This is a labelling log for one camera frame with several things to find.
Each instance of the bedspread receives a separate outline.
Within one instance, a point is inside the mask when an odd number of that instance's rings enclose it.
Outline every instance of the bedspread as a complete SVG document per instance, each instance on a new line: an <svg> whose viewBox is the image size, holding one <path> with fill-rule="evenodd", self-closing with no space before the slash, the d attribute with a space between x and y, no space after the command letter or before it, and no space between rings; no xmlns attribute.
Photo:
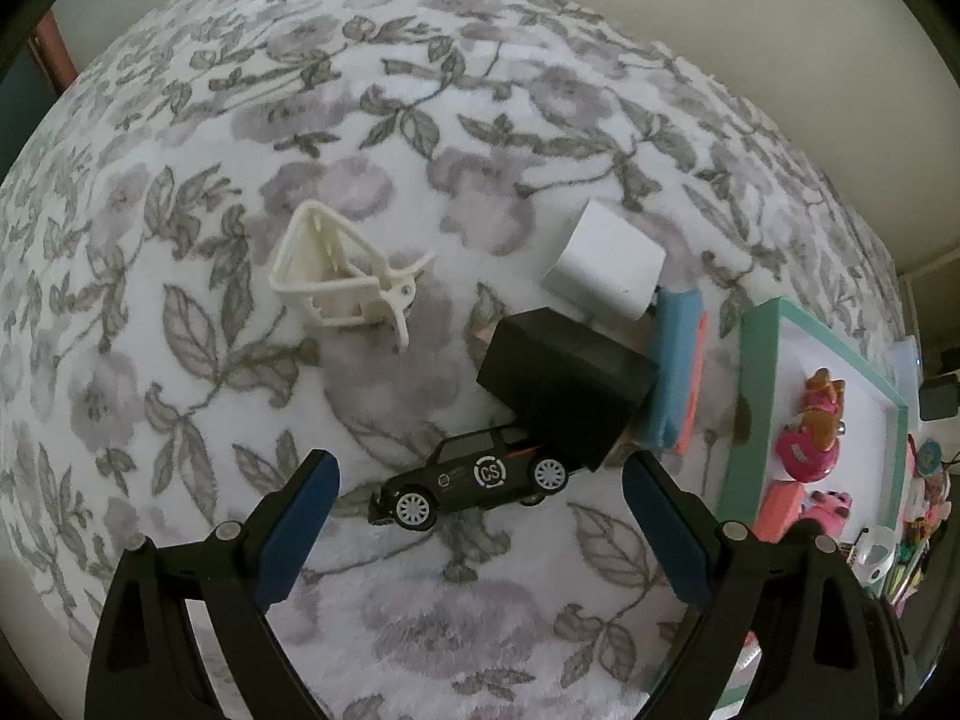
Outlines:
<svg viewBox="0 0 960 720"><path fill-rule="evenodd" d="M411 261L409 317L312 330L267 284L321 199ZM750 101L565 0L171 0L51 110L0 188L0 514L89 650L132 533L243 518L311 447L342 497L269 619L331 717L632 717L683 608L617 458L533 509L366 522L378 481L509 414L475 383L588 199L710 312L679 484L715 502L741 314L787 295L889 375L886 248ZM243 716L208 620L198 639Z"/></svg>

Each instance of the floral fabric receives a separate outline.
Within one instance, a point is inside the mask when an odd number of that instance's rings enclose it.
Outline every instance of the floral fabric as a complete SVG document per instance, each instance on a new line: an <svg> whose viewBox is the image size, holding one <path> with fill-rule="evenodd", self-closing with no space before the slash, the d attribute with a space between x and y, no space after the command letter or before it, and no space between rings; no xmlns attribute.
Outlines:
<svg viewBox="0 0 960 720"><path fill-rule="evenodd" d="M398 261L409 317L319 332L267 262L321 199ZM890 257L764 114L564 0L171 0L80 76L0 187L0 514L89 650L138 531L243 518L311 447L343 490L270 620L331 717L632 717L683 609L614 458L533 509L373 528L376 484L509 414L474 381L588 199L667 250L710 312L697 429L664 461L715 504L738 323L775 295L884 373ZM199 640L243 716L208 622Z"/></svg>

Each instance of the car wheel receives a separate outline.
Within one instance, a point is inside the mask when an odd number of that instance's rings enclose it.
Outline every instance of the car wheel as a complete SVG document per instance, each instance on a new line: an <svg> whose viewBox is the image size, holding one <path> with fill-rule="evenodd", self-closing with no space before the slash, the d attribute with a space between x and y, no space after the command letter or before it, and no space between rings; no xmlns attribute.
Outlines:
<svg viewBox="0 0 960 720"><path fill-rule="evenodd" d="M534 483L534 487L547 495L559 493L566 487L567 478L568 474L563 463L554 458L536 460L530 469L530 480Z"/></svg>
<svg viewBox="0 0 960 720"><path fill-rule="evenodd" d="M408 531L430 530L437 521L433 499L420 488L400 490L394 502L394 519Z"/></svg>

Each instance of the white block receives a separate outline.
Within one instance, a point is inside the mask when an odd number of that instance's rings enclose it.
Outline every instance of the white block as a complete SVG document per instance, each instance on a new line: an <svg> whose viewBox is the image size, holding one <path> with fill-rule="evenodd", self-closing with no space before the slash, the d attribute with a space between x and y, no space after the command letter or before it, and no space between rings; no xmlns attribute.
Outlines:
<svg viewBox="0 0 960 720"><path fill-rule="evenodd" d="M593 200L542 283L599 319L640 319L653 300L666 252Z"/></svg>

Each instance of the cream plastic clip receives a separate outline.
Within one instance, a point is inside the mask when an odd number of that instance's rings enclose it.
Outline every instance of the cream plastic clip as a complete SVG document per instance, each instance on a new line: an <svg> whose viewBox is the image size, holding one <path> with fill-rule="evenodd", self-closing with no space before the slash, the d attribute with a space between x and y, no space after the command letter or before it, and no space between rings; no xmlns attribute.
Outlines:
<svg viewBox="0 0 960 720"><path fill-rule="evenodd" d="M416 279L433 263L428 252L406 268L387 257L356 225L318 200L299 204L270 270L270 287L306 322L320 327L359 327L392 319L397 346L410 343L406 314Z"/></svg>

